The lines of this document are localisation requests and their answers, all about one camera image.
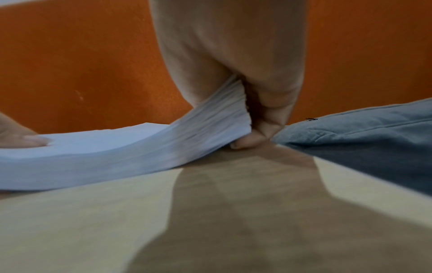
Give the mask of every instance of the hand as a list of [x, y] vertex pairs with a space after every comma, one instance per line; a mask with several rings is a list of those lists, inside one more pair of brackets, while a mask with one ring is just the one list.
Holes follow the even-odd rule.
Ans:
[[38, 136], [32, 130], [0, 113], [0, 148], [41, 147], [48, 145], [49, 142], [49, 139]]
[[286, 125], [304, 75], [306, 0], [150, 0], [170, 75], [193, 106], [243, 79], [255, 147]]

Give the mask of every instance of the orange wall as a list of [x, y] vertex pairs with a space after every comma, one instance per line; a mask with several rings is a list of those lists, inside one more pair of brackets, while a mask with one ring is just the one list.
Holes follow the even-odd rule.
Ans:
[[[312, 0], [291, 119], [432, 96], [432, 1]], [[40, 133], [169, 123], [190, 108], [159, 54], [146, 0], [0, 9], [0, 111]]]

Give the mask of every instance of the dark blue fabric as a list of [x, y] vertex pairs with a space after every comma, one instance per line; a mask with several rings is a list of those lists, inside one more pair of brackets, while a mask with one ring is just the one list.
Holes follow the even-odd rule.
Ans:
[[273, 141], [432, 196], [432, 98], [300, 122]]

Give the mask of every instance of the bent paper stack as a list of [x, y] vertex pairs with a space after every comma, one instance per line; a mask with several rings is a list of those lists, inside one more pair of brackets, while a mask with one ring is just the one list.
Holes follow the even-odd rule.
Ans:
[[0, 189], [68, 188], [171, 169], [251, 132], [243, 84], [231, 77], [171, 125], [48, 135], [48, 147], [0, 149]]

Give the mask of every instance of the light wood surface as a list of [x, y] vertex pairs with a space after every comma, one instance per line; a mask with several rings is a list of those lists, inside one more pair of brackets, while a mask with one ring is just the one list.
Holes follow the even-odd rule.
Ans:
[[270, 144], [154, 175], [4, 197], [2, 273], [432, 268], [428, 198]]

